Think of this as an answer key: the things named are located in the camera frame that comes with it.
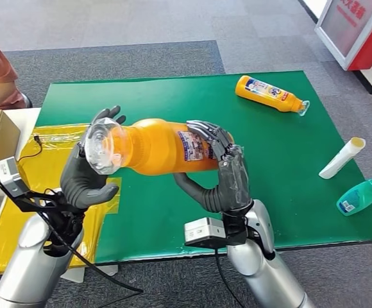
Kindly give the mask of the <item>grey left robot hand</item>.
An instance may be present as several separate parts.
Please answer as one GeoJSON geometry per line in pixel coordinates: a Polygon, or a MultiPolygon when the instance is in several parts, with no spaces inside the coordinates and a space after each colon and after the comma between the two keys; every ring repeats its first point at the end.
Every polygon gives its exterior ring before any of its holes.
{"type": "Polygon", "coordinates": [[[119,192],[119,186],[107,183],[106,175],[94,171],[85,152],[85,132],[70,152],[60,177],[60,188],[66,201],[78,209],[105,203],[119,192]]]}

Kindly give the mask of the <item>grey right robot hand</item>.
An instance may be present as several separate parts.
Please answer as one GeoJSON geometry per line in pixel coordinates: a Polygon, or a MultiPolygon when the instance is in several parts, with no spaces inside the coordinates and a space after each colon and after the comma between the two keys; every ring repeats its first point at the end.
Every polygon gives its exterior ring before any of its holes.
{"type": "Polygon", "coordinates": [[[217,161],[219,183],[205,189],[186,173],[174,173],[177,186],[207,212],[240,210],[251,202],[242,147],[235,144],[226,130],[217,124],[192,120],[187,121],[186,126],[212,148],[217,161]]]}

